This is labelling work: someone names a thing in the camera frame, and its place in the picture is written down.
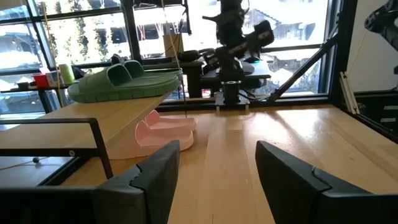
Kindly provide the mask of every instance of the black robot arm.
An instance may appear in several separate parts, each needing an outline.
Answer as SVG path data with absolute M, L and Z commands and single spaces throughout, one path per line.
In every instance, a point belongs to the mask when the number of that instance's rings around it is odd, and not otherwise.
M 393 48 L 398 50 L 398 28 L 394 24 L 397 18 L 398 0 L 389 0 L 365 20 L 365 28 L 380 34 Z

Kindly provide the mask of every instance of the wooden tabletop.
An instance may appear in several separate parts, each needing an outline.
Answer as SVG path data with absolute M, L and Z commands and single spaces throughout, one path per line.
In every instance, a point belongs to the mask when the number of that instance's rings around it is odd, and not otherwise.
M 198 122 L 196 141 L 180 156 L 169 223 L 274 223 L 257 174 L 258 140 L 372 193 L 398 193 L 397 145 L 339 109 L 250 110 L 188 113 Z M 111 164 L 120 174 L 142 159 Z M 64 185 L 96 186 L 105 180 L 101 162 L 91 159 Z
M 107 149 L 121 137 L 134 138 L 136 124 L 158 106 L 168 94 L 160 97 L 104 103 L 74 103 L 40 118 L 96 118 Z M 95 147 L 88 124 L 22 124 L 0 131 L 0 149 Z M 31 157 L 0 157 L 0 169 L 20 164 Z M 9 177 L 11 185 L 35 186 L 64 165 L 69 158 L 48 158 L 43 166 L 34 164 L 0 170 L 0 179 Z
M 40 119 L 96 118 L 104 142 L 110 144 L 130 124 L 143 120 L 167 96 L 168 94 L 104 103 L 74 103 L 46 114 Z M 95 147 L 94 137 L 88 124 L 23 124 L 0 132 L 0 142 L 0 149 Z

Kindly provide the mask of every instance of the black metal frame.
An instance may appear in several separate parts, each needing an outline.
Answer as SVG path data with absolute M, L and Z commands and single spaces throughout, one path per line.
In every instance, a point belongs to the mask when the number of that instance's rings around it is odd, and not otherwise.
M 30 148 L 30 149 L 0 149 L 0 156 L 49 156 L 49 157 L 99 157 L 101 159 L 107 179 L 113 177 L 112 167 L 109 162 L 106 146 L 101 134 L 100 126 L 95 118 L 62 118 L 62 119 L 16 119 L 0 121 L 2 124 L 79 124 L 88 123 L 93 133 L 96 148 Z M 54 182 L 64 181 L 68 176 L 57 177 Z

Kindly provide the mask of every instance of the metal rod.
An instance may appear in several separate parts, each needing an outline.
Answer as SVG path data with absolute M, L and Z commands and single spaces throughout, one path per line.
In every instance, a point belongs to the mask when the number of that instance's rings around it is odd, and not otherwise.
M 0 149 L 0 156 L 97 157 L 96 148 Z
M 315 63 L 317 63 L 330 49 L 336 45 L 339 35 L 335 35 L 330 40 L 326 41 L 325 44 L 316 52 L 303 66 L 301 66 L 292 76 L 288 79 L 281 87 L 275 90 L 268 97 L 267 102 L 275 102 L 284 94 L 305 72 Z
M 106 152 L 106 146 L 104 139 L 101 134 L 100 126 L 97 120 L 90 122 L 90 128 L 94 135 L 95 144 L 98 149 L 99 158 L 101 159 L 102 166 L 104 167 L 105 176 L 107 179 L 113 177 L 111 163 L 109 162 L 108 153 Z
M 14 119 L 3 120 L 0 124 L 76 124 L 76 123 L 92 123 L 95 118 L 52 118 L 52 119 Z

